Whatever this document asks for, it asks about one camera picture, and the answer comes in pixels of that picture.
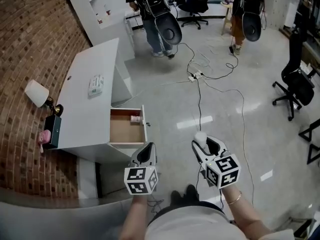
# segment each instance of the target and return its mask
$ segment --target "black metal frame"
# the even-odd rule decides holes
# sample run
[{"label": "black metal frame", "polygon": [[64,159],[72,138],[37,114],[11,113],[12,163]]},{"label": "black metal frame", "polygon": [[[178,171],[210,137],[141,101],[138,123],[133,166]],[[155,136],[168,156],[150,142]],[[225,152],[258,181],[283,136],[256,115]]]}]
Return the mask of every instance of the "black metal frame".
[{"label": "black metal frame", "polygon": [[[307,142],[311,142],[312,140],[312,131],[315,130],[316,128],[318,128],[320,126],[320,119],[318,119],[317,121],[314,121],[313,123],[311,123],[309,125],[309,128],[306,130],[303,130],[302,132],[299,132],[299,136],[301,138],[303,138],[304,140],[306,140]],[[312,162],[314,162],[315,160],[320,158],[320,152],[315,155],[314,157],[312,157],[312,152],[313,150],[315,151],[320,151],[320,147],[316,146],[314,144],[310,144],[309,145],[309,151],[308,151],[308,160],[306,162],[307,165],[311,164]]]},{"label": "black metal frame", "polygon": [[181,25],[182,28],[185,26],[185,24],[190,23],[190,22],[194,22],[198,26],[198,30],[201,29],[199,22],[205,22],[206,25],[209,25],[209,22],[207,20],[203,19],[202,16],[198,12],[190,13],[190,16],[191,15],[192,15],[191,18],[189,18],[187,21],[182,23],[182,25]]},{"label": "black metal frame", "polygon": [[280,98],[276,98],[273,102],[272,105],[277,105],[278,101],[283,101],[283,100],[289,100],[289,104],[290,104],[290,110],[291,110],[291,116],[288,116],[288,120],[292,121],[292,119],[295,117],[295,111],[294,111],[294,103],[297,104],[297,109],[300,110],[302,108],[301,104],[299,103],[299,101],[294,97],[294,93],[290,92],[290,90],[284,88],[280,83],[278,83],[277,81],[275,81],[272,84],[272,87],[276,87],[279,86],[280,89],[285,93],[285,96],[282,96]]}]

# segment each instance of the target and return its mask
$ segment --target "power strip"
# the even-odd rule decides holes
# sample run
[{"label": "power strip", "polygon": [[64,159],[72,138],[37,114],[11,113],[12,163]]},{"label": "power strip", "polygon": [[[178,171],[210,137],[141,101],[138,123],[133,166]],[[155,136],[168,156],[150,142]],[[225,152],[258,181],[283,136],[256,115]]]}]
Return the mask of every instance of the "power strip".
[{"label": "power strip", "polygon": [[196,81],[196,79],[200,79],[200,78],[202,78],[202,72],[200,71],[200,70],[198,70],[198,72],[197,73],[194,73],[193,74],[193,76],[191,75],[191,76],[189,76],[189,80],[191,81],[191,82],[194,82],[194,81]]}]

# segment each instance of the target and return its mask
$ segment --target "table lamp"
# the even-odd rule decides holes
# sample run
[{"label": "table lamp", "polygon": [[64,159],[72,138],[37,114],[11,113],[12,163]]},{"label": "table lamp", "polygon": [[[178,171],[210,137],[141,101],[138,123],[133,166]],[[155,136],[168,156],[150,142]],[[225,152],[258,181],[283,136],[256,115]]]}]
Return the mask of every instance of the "table lamp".
[{"label": "table lamp", "polygon": [[49,90],[33,79],[27,84],[24,92],[38,108],[46,104],[51,109],[52,115],[60,117],[64,111],[61,104],[54,106],[54,100],[49,96]]}]

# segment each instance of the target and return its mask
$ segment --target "open drawer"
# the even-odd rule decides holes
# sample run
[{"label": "open drawer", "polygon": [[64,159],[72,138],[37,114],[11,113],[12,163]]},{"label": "open drawer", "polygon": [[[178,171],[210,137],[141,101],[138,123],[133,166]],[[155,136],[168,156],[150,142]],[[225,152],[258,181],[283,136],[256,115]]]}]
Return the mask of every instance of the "open drawer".
[{"label": "open drawer", "polygon": [[[131,116],[140,117],[140,122],[131,122]],[[122,148],[134,148],[148,141],[145,108],[110,109],[110,144]]]}]

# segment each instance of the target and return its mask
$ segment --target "white lamp shade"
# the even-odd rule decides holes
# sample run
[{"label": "white lamp shade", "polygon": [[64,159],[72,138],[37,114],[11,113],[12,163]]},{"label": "white lamp shade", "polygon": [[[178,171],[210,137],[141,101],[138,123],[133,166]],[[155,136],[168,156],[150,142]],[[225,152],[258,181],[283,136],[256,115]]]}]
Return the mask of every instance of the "white lamp shade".
[{"label": "white lamp shade", "polygon": [[27,84],[24,92],[38,108],[46,102],[49,96],[49,90],[33,79]]}]

